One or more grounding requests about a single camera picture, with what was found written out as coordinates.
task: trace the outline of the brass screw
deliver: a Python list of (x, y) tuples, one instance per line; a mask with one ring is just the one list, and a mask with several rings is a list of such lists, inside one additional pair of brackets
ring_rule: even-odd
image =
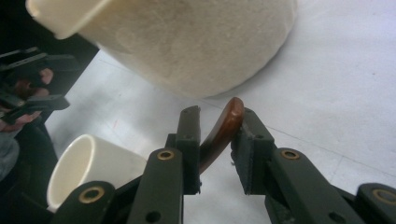
[(99, 186), (93, 186), (85, 189), (79, 194), (78, 200), (81, 203), (94, 203), (105, 195), (105, 190)]

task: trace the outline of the white ceramic cup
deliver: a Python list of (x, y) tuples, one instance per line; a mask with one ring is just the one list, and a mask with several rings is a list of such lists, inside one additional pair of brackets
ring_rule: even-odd
[(146, 163), (132, 151), (84, 134), (70, 144), (52, 172), (48, 210), (56, 212), (75, 188), (94, 180), (106, 181), (117, 189), (142, 175)]

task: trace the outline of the white container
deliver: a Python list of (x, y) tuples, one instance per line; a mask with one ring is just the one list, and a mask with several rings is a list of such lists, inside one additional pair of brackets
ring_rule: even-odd
[(117, 189), (141, 176), (146, 163), (132, 151), (84, 134), (70, 144), (52, 172), (48, 210), (56, 212), (74, 189), (91, 181), (106, 181)]
[(203, 98), (256, 74), (284, 43), (295, 0), (27, 0), (58, 38), (80, 33), (176, 94)]

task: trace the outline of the white mug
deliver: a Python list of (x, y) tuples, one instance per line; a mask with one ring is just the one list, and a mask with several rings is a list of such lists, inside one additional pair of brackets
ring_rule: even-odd
[(75, 188), (94, 180), (106, 181), (117, 189), (142, 175), (146, 163), (132, 151), (83, 134), (70, 144), (52, 172), (48, 210), (56, 212)]

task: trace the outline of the grey floor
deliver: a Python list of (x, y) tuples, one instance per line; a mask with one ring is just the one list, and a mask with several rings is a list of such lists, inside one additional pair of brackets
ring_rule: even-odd
[[(201, 107), (205, 138), (233, 97), (279, 147), (302, 151), (335, 186), (396, 188), (396, 2), (299, 1), (279, 53), (256, 76), (221, 95), (191, 100), (151, 85), (100, 51), (66, 95), (71, 106), (46, 125), (58, 156), (84, 133), (147, 158), (177, 129), (180, 110)], [(230, 149), (185, 197), (185, 223), (270, 223), (262, 196), (246, 196)]]

